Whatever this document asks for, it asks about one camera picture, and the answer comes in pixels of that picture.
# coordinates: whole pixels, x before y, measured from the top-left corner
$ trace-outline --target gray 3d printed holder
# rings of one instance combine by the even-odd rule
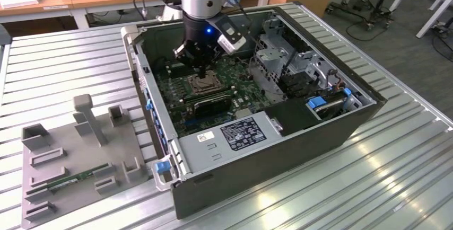
[[[22,131],[25,229],[149,179],[129,111],[117,105],[95,118],[89,94],[74,105],[77,123]]]

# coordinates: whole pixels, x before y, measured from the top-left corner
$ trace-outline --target slotted aluminum table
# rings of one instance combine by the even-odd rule
[[[281,6],[389,99],[335,151],[201,213],[176,219],[152,179],[37,229],[452,229],[452,121],[304,7]],[[0,85],[0,229],[21,228],[21,127],[73,122],[74,95],[95,113],[132,112],[146,162],[157,159],[121,25],[15,38]]]

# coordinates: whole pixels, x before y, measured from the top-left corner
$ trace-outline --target blue latch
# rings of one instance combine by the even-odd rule
[[[148,100],[148,110],[150,111],[153,109],[153,103],[152,99]]]
[[[157,164],[157,171],[158,173],[165,173],[166,171],[170,171],[172,169],[172,164],[170,161],[164,161]]]
[[[345,88],[343,91],[347,94],[347,96],[351,96],[353,94],[353,92],[349,88]]]
[[[323,106],[327,103],[328,103],[327,100],[321,96],[317,96],[316,98],[312,98],[309,100],[309,106],[312,107],[312,109]]]

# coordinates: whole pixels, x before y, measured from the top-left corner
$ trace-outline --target warning label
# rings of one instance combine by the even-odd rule
[[[237,123],[222,127],[221,130],[234,151],[267,140],[267,136],[259,127],[255,118],[238,121]]]

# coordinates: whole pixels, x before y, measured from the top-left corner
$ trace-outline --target motherboard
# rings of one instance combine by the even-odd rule
[[[216,127],[272,105],[249,72],[249,60],[225,57],[206,76],[184,65],[166,64],[158,87],[180,137]]]

